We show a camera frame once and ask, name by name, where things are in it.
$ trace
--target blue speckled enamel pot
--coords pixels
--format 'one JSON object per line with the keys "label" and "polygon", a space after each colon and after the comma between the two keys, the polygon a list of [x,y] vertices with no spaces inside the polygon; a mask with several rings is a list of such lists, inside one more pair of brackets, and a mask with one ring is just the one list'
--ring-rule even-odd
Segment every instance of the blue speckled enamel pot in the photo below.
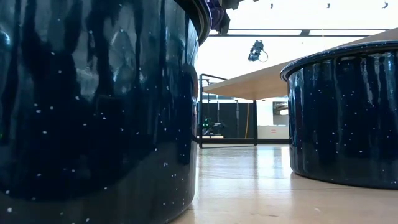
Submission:
{"label": "blue speckled enamel pot", "polygon": [[204,0],[0,0],[0,223],[166,223],[195,193]]}
{"label": "blue speckled enamel pot", "polygon": [[397,50],[398,41],[350,45],[283,69],[294,172],[398,189]]}

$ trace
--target light wood table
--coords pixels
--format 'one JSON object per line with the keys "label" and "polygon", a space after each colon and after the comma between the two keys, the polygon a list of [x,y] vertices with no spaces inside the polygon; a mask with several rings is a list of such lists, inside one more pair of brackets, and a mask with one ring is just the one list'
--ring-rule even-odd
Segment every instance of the light wood table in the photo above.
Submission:
{"label": "light wood table", "polygon": [[[398,40],[398,28],[365,37],[341,46],[377,40]],[[270,97],[285,96],[287,95],[287,85],[285,81],[280,79],[279,75],[280,71],[293,61],[281,63],[256,72],[215,83],[203,87],[203,91],[206,93],[233,96],[247,100],[261,100]]]}
{"label": "light wood table", "polygon": [[393,224],[398,192],[292,173],[288,146],[200,149],[196,195],[173,224]]}

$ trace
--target pot rim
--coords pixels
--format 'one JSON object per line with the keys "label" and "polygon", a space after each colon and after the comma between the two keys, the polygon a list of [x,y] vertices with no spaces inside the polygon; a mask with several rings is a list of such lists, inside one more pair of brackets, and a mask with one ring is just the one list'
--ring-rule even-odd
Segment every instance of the pot rim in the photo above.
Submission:
{"label": "pot rim", "polygon": [[290,75],[294,72],[300,70],[307,65],[322,62],[324,60],[343,56],[349,57],[358,54],[375,54],[389,50],[398,50],[398,40],[373,41],[360,44],[351,44],[342,47],[335,47],[329,50],[324,50],[322,52],[312,54],[310,56],[302,57],[286,65],[280,71],[280,78],[283,81],[287,82]]}
{"label": "pot rim", "polygon": [[205,0],[174,0],[188,14],[198,34],[199,45],[210,34],[211,14]]}

